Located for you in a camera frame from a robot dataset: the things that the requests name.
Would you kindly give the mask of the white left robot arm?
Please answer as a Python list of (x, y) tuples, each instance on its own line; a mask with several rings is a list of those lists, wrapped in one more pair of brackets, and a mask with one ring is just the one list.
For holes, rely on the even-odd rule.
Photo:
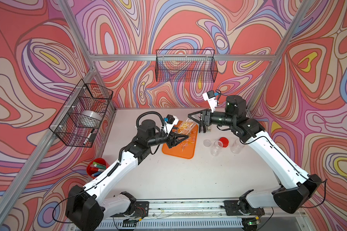
[(121, 148), (118, 159), (98, 177), (84, 186), (74, 186), (67, 198), (65, 216), (82, 231), (94, 231), (102, 220), (118, 215), (131, 215), (136, 209), (136, 199), (128, 192), (107, 199), (113, 187), (131, 170), (150, 155), (151, 148), (166, 144), (175, 147), (188, 138), (173, 129), (179, 120), (168, 115), (163, 119), (161, 131), (156, 131), (155, 121), (144, 120), (137, 124), (137, 134)]

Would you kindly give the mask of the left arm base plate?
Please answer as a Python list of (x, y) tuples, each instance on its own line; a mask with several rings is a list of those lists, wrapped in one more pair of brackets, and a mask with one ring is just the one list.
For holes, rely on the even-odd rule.
[(149, 201), (137, 201), (135, 210), (113, 215), (114, 218), (144, 218), (149, 213)]

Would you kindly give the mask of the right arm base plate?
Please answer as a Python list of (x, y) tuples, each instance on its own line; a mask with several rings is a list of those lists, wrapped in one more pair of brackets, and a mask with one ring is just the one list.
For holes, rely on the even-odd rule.
[(252, 208), (246, 200), (226, 200), (220, 205), (226, 211), (227, 216), (253, 216), (265, 215), (263, 208)]

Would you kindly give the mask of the white lid candy jar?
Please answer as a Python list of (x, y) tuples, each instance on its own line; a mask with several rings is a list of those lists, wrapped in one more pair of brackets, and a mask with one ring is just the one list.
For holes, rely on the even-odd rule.
[(219, 156), (219, 154), (222, 151), (222, 148), (223, 148), (223, 143), (220, 140), (215, 141), (210, 150), (211, 155), (214, 157)]

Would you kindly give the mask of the red jar lid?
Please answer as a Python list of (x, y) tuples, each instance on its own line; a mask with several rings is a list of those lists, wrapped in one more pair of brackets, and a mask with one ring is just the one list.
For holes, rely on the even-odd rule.
[(223, 148), (228, 147), (228, 145), (229, 145), (229, 140), (228, 140), (227, 138), (221, 137), (221, 138), (219, 139), (219, 141), (223, 144)]

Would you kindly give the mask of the patterned lid candy jar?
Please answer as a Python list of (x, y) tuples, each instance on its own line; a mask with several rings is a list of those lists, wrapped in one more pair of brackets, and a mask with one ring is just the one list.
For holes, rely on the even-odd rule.
[(183, 121), (179, 127), (176, 130), (176, 133), (181, 134), (181, 135), (191, 135), (191, 132), (194, 130), (194, 128), (196, 127), (197, 123), (188, 118), (186, 121)]

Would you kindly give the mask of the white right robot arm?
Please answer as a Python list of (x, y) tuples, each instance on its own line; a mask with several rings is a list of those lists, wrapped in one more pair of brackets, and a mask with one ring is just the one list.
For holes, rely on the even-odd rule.
[(248, 215), (253, 209), (279, 207), (293, 214), (302, 208), (323, 184), (322, 179), (298, 166), (256, 119), (247, 116), (246, 101), (241, 96), (227, 96), (223, 112), (216, 111), (217, 100), (214, 95), (208, 97), (204, 94), (203, 98), (208, 101), (210, 109), (190, 113), (188, 118), (196, 122), (203, 132), (211, 125), (226, 126), (239, 138), (241, 144), (252, 148), (268, 164), (279, 182), (279, 187), (275, 189), (245, 192), (239, 198), (239, 212)]

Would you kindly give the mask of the red lid candy jar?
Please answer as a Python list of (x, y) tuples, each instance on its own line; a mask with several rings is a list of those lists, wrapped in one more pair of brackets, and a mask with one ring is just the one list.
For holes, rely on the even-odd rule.
[(230, 150), (233, 154), (237, 155), (243, 150), (244, 146), (245, 145), (241, 142), (241, 140), (235, 140), (235, 142), (230, 147)]

